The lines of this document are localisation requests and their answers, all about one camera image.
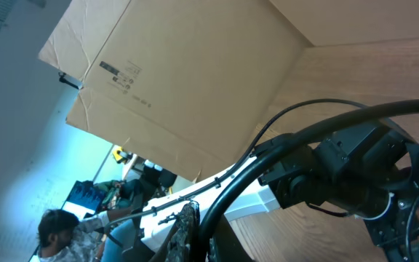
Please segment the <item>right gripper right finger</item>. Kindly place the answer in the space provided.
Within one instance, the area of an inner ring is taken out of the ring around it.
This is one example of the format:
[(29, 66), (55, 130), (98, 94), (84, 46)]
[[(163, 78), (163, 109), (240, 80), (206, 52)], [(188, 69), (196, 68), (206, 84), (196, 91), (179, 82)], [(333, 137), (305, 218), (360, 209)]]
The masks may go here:
[(209, 241), (209, 262), (253, 262), (225, 216)]

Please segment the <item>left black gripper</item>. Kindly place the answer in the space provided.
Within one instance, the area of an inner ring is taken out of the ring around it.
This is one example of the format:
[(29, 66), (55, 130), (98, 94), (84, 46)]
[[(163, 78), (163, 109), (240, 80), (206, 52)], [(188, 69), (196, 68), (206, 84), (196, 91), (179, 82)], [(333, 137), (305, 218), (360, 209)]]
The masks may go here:
[(364, 222), (373, 244), (388, 261), (419, 261), (419, 152), (411, 156), (409, 182), (391, 195), (387, 211)]

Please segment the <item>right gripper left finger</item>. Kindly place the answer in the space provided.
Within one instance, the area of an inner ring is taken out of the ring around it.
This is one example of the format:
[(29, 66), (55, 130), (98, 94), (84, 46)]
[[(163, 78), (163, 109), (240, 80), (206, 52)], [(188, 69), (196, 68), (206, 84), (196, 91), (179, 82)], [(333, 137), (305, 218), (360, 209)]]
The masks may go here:
[(199, 203), (191, 200), (178, 214), (172, 213), (163, 223), (174, 222), (169, 233), (154, 255), (154, 262), (192, 262), (199, 233)]

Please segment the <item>black USB-A to C cable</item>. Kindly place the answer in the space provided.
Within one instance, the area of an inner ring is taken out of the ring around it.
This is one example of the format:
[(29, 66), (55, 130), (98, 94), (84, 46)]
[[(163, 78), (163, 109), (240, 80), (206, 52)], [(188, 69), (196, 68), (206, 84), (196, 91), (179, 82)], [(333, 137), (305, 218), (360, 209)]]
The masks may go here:
[(281, 159), (302, 146), (316, 148), (326, 136), (334, 132), (367, 122), (384, 122), (403, 130), (394, 122), (394, 117), (408, 114), (419, 114), (419, 100), (404, 100), (371, 107), (357, 105), (354, 111), (326, 119), (299, 132), (280, 135), (264, 143), (254, 141), (250, 146), (250, 153), (255, 157), (254, 162), (228, 184), (204, 216), (199, 227), (194, 258), (198, 261), (209, 258), (210, 239), (223, 213), (249, 184), (259, 183), (259, 177)]

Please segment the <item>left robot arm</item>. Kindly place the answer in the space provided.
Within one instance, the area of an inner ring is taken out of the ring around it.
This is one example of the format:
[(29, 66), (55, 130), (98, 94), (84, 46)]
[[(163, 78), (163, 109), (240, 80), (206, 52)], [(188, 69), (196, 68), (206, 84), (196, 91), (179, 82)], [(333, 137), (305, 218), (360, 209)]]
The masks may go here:
[(258, 182), (284, 209), (329, 202), (339, 218), (363, 219), (389, 261), (419, 261), (419, 144), (398, 127), (373, 121), (339, 130), (281, 159)]

